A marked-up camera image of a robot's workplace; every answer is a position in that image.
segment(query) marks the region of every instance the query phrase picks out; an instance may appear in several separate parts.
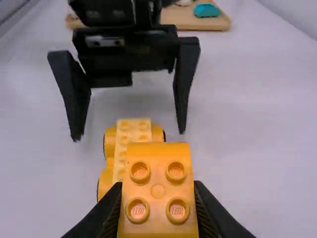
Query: white tabletop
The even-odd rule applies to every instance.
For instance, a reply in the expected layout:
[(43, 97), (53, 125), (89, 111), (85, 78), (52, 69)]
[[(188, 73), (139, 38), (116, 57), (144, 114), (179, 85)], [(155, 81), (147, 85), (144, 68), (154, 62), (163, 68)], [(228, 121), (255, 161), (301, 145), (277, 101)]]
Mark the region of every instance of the white tabletop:
[(201, 41), (186, 134), (173, 75), (135, 73), (131, 88), (93, 90), (72, 142), (46, 59), (70, 49), (64, 0), (42, 1), (0, 41), (0, 237), (57, 238), (95, 205), (104, 130), (151, 117), (191, 145), (195, 179), (258, 238), (317, 237), (317, 42), (254, 0), (230, 32)]

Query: teal toy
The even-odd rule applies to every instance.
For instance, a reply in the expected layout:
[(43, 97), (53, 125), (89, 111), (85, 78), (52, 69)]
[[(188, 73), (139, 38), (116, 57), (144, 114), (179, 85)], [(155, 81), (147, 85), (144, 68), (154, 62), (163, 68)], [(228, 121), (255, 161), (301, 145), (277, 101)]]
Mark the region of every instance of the teal toy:
[(198, 18), (217, 17), (220, 15), (220, 9), (212, 4), (199, 4), (194, 8), (194, 15)]

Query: yellow lego brick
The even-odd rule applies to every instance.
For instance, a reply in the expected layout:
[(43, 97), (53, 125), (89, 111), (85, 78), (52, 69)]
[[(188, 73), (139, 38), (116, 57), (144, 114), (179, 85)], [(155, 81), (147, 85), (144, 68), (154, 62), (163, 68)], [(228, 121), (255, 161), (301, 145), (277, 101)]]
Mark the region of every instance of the yellow lego brick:
[(126, 149), (130, 142), (152, 140), (150, 119), (119, 119), (115, 137), (112, 182), (123, 181), (125, 175)]
[[(151, 131), (153, 142), (164, 142), (163, 128), (159, 124), (152, 123)], [(104, 154), (107, 160), (114, 157), (115, 137), (116, 125), (108, 127), (104, 135)]]
[(118, 238), (198, 238), (186, 143), (130, 143)]
[[(113, 178), (113, 164), (114, 164), (114, 150), (116, 147), (116, 131), (117, 125), (113, 125), (106, 129), (104, 135), (104, 155), (106, 158), (106, 169), (103, 169), (98, 184), (97, 201), (103, 198), (106, 192), (114, 184)], [(164, 142), (163, 128), (156, 124), (151, 124), (152, 142)]]

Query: lego duplo brick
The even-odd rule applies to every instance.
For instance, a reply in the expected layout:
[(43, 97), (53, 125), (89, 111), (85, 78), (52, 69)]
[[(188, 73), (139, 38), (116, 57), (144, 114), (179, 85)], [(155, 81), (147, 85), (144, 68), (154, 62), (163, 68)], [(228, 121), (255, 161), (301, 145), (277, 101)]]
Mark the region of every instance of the lego duplo brick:
[(119, 119), (117, 121), (113, 160), (113, 183), (123, 181), (128, 143), (150, 142), (151, 140), (150, 119)]
[(119, 238), (198, 238), (194, 180), (186, 143), (130, 143)]

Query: wooden board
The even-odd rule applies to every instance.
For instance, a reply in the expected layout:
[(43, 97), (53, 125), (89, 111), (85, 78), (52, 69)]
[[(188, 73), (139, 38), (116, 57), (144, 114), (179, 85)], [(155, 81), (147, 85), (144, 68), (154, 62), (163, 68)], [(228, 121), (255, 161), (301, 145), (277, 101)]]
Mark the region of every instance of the wooden board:
[(161, 24), (173, 24), (177, 29), (194, 31), (227, 31), (231, 26), (231, 20), (221, 9), (219, 17), (197, 18), (194, 16), (194, 8), (198, 4), (212, 3), (212, 0), (198, 0), (190, 6), (172, 5), (164, 8), (161, 13)]

